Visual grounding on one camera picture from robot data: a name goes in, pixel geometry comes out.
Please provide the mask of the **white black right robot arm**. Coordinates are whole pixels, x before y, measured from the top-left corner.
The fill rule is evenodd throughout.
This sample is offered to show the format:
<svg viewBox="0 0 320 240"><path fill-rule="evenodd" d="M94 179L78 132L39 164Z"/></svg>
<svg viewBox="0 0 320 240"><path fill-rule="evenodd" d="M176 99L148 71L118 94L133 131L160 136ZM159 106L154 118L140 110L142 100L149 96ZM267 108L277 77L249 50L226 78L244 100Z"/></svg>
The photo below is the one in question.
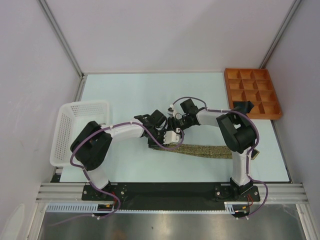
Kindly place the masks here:
<svg viewBox="0 0 320 240"><path fill-rule="evenodd" d="M257 127L248 117L255 105L251 101L240 101L233 109L218 110L209 109L206 104L199 108L194 104L192 97L183 99L185 101L180 104L183 114L180 117L177 117L179 113L174 104L167 109L168 127L174 130L185 130L192 126L218 127L225 145L232 154L230 194L235 200L242 201L253 187L253 180L249 174L250 160L252 151L260 140Z"/></svg>

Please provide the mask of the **olive gold patterned tie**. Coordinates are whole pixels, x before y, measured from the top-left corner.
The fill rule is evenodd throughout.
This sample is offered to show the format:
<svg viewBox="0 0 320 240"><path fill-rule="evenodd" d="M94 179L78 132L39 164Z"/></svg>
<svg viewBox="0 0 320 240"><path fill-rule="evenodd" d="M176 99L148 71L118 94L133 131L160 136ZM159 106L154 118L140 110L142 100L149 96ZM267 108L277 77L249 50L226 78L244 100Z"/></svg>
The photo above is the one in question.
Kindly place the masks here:
<svg viewBox="0 0 320 240"><path fill-rule="evenodd" d="M182 144L174 150L166 150L159 146L153 148L158 151L166 151L171 153L183 154L194 157L209 158L209 159L232 159L232 151L225 145L192 145Z"/></svg>

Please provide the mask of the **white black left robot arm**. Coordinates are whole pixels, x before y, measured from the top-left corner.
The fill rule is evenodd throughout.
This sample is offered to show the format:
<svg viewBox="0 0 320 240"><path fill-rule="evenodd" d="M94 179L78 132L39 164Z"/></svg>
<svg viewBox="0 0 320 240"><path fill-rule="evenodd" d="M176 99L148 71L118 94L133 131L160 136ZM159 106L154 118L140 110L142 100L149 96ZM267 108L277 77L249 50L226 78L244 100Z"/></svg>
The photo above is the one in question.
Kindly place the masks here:
<svg viewBox="0 0 320 240"><path fill-rule="evenodd" d="M70 164L83 171L88 182L94 185L93 194L105 200L110 196L111 188L102 165L112 144L146 137L148 144L163 146L167 124L168 119L159 110L110 126L90 121L70 146Z"/></svg>

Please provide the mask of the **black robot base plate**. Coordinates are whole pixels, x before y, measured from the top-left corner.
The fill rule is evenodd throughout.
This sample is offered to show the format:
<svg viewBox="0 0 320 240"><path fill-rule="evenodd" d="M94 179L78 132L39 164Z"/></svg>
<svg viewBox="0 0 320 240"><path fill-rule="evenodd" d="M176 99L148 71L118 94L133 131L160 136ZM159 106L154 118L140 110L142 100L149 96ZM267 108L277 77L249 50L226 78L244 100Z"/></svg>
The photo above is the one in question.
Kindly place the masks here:
<svg viewBox="0 0 320 240"><path fill-rule="evenodd" d="M246 191L240 191L229 183L220 182L112 182L101 190L92 185L83 187L82 199L85 201L104 201L113 199L107 193L118 197L122 202L134 197L199 197L220 202L246 202L261 200L257 186L252 185Z"/></svg>

